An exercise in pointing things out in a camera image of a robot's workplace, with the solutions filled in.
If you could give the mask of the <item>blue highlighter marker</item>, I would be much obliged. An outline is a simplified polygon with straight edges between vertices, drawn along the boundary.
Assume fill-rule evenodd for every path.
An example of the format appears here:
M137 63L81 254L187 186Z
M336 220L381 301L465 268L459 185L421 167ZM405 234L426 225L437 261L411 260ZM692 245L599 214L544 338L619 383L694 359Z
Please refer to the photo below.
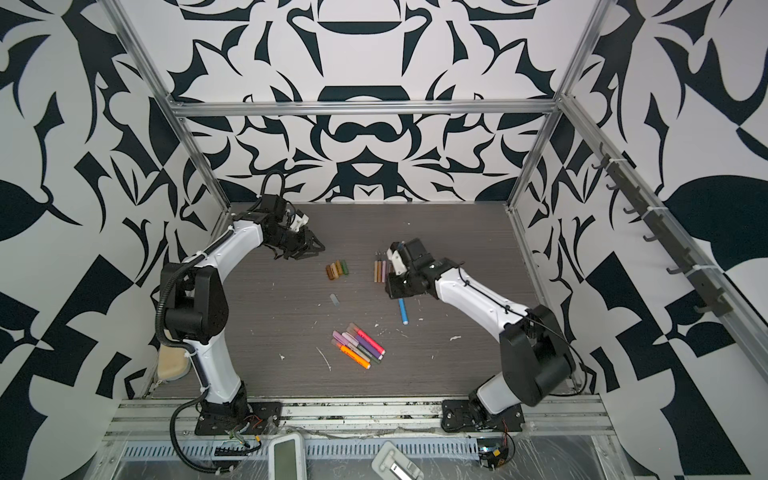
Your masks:
M409 317L408 317L408 314L407 314L407 309L406 309L405 301L404 301L403 298L398 299L398 307L399 307L399 311L400 311L400 316L401 316L402 324L403 325L408 325L409 324Z

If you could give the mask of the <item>orange highlighter marker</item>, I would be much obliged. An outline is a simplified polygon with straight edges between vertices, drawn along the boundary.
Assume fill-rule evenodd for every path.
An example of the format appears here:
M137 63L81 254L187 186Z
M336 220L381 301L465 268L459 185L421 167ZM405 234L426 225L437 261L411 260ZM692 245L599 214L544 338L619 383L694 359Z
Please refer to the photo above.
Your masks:
M338 340L333 340L332 344L338 348L343 354L345 354L347 357L355 361L358 365L360 365L362 368L368 370L370 368L370 362L365 360L362 356L352 351L349 347L342 344Z

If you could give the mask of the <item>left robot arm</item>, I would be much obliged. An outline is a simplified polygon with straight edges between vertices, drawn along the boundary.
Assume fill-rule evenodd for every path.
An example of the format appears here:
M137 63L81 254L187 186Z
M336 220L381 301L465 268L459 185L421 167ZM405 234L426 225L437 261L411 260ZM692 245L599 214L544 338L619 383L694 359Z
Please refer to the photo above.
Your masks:
M248 209L235 213L224 232L204 249L161 273L155 334L161 345L183 351L201 386L198 403L205 416L242 422L249 416L246 386L235 372L225 341L229 318L224 281L253 250L265 247L275 259L301 260L319 255L325 245L309 229L309 218L280 189L262 187Z

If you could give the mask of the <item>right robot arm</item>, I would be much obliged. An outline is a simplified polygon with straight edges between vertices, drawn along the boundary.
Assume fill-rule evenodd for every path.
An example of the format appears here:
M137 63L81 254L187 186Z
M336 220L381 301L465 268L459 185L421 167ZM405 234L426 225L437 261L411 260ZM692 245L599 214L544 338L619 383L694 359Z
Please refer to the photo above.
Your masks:
M390 298L429 294L498 341L501 371L469 396L479 415L495 417L520 404L535 406L576 372L578 356L548 307L505 298L459 263L434 258L418 238L391 244L387 259L392 264L385 283Z

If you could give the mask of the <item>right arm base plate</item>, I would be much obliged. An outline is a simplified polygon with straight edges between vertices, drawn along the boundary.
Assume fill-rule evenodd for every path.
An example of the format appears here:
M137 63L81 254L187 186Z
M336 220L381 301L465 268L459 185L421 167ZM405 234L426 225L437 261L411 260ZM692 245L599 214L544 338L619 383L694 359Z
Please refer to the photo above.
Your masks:
M443 400L441 429L447 433L460 432L521 432L525 417L520 405L500 414L488 413L478 400Z

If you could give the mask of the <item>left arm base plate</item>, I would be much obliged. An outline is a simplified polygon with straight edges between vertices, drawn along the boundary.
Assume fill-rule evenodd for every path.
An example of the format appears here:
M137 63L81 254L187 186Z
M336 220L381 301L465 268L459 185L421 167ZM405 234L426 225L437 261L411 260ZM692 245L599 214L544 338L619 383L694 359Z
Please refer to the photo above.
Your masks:
M243 435L265 434L279 425L281 402L258 401L245 404L215 404L202 402L195 427L197 436L225 435L236 431Z

